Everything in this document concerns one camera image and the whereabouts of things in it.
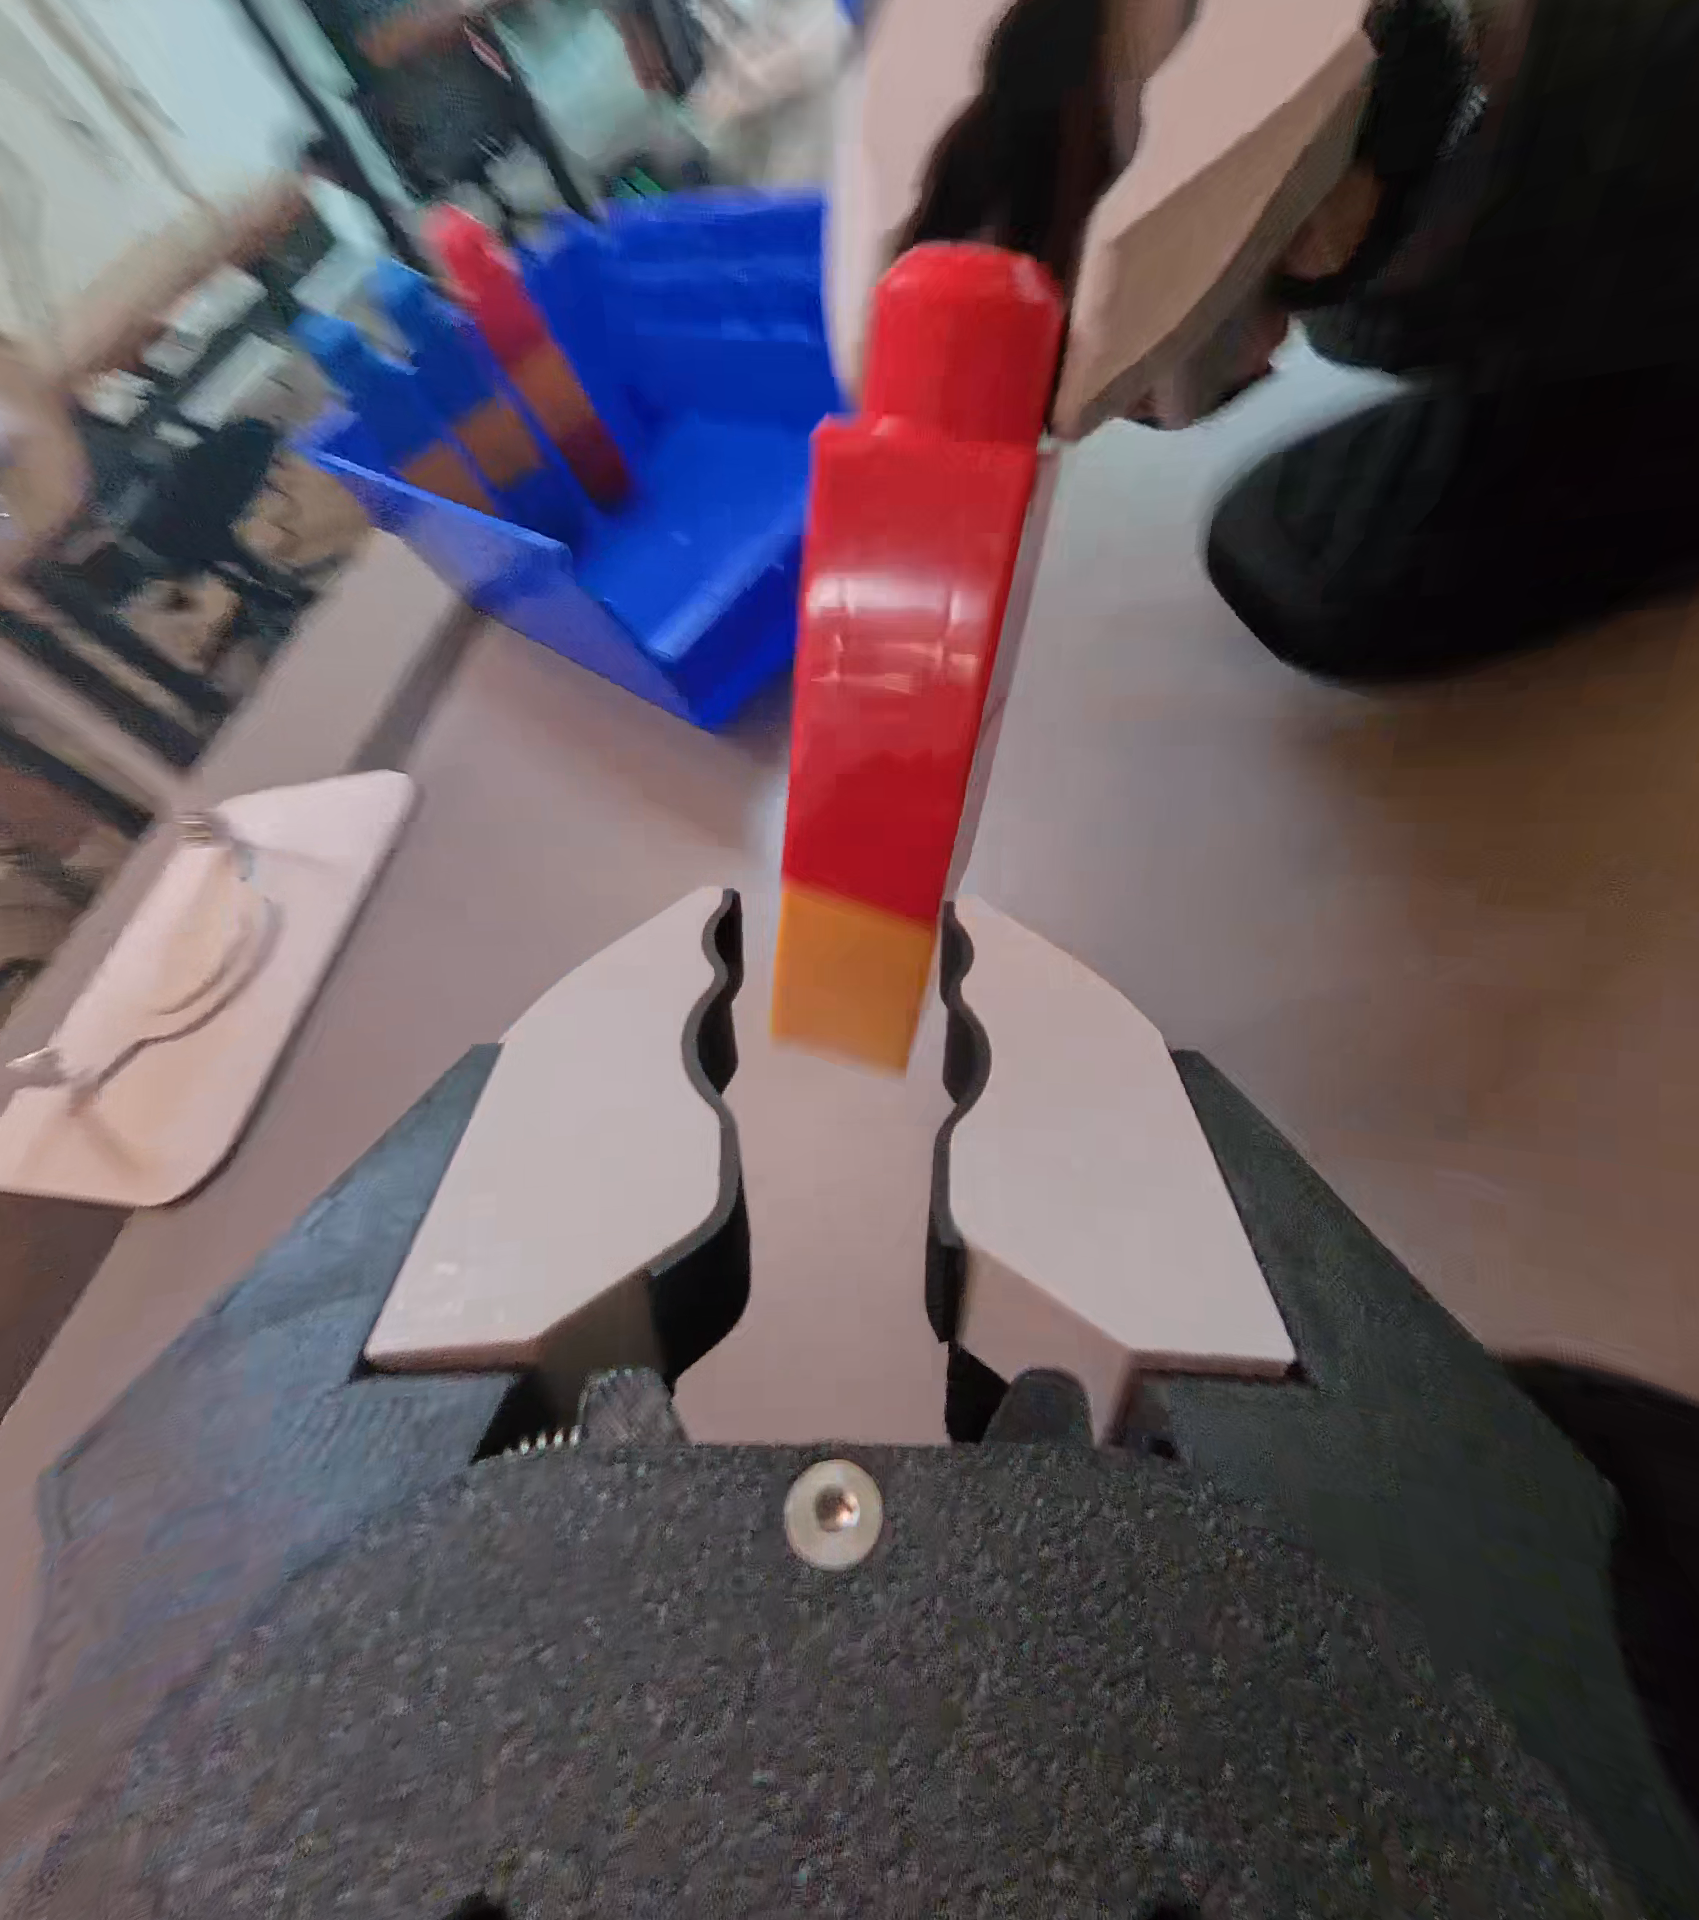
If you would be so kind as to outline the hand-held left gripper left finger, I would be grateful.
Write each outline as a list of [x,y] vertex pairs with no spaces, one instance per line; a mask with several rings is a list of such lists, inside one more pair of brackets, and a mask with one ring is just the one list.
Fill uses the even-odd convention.
[[527,1006],[395,1270],[362,1365],[514,1377],[569,1426],[600,1370],[664,1386],[751,1298],[743,899],[697,888]]

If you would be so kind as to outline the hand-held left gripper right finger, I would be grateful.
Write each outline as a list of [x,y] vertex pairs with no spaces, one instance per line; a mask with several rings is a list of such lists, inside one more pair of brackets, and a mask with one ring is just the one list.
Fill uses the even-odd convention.
[[1155,1377],[1285,1381],[1297,1357],[1159,1024],[1004,910],[946,906],[928,1327],[972,1445],[1046,1367],[1115,1442]]

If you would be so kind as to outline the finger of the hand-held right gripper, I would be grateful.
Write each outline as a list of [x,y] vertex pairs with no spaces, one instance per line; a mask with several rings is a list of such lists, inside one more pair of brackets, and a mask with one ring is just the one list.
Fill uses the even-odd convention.
[[861,395],[867,300],[927,193],[933,153],[981,83],[1004,5],[864,5],[834,101],[830,363]]
[[1200,5],[1141,87],[1129,167],[1084,221],[1059,437],[1187,426],[1270,357],[1281,258],[1350,167],[1369,5]]

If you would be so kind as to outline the blue mega block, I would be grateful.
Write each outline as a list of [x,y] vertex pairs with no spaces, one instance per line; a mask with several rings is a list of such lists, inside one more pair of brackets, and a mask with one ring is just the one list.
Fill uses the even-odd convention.
[[496,400],[496,380],[472,324],[425,276],[390,256],[372,266],[371,281],[372,300],[405,343],[418,389],[442,421],[459,422]]
[[346,400],[386,468],[400,468],[438,441],[433,412],[414,371],[386,353],[357,324],[301,314],[293,338]]

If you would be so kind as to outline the blue plastic bin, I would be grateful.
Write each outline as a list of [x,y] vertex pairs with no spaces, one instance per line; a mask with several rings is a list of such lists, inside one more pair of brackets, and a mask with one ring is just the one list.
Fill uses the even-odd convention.
[[788,673],[810,430],[840,407],[821,300],[820,186],[718,186],[555,219],[514,250],[633,494],[600,513],[482,346],[546,468],[496,494],[433,412],[400,468],[336,394],[301,455],[341,480],[472,610],[689,719],[727,725]]

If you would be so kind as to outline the person's right forearm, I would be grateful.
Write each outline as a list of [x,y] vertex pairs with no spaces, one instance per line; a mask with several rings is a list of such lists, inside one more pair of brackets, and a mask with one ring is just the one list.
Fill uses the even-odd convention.
[[1699,363],[1699,5],[1452,13],[1460,116],[1311,346],[1398,376]]

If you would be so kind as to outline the person's right hand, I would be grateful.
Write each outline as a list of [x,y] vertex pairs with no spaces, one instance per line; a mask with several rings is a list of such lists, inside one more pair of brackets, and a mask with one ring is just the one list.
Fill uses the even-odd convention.
[[1271,276],[1275,305],[1292,314],[1341,305],[1362,272],[1385,198],[1385,181],[1369,162],[1352,162],[1301,228],[1295,228],[1281,276]]

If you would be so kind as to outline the white document stand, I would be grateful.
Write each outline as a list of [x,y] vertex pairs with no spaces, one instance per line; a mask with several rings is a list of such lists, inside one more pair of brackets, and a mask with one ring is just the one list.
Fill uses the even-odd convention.
[[174,841],[59,1024],[5,1062],[0,1193],[151,1213],[242,1138],[412,813],[400,771],[231,795]]

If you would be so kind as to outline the black office chair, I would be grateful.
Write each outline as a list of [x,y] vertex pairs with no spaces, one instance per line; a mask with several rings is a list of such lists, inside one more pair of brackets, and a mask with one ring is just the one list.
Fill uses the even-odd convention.
[[174,455],[120,529],[146,558],[146,581],[217,577],[287,605],[303,605],[307,591],[238,537],[238,522],[271,480],[277,455],[282,430],[266,421],[227,421]]

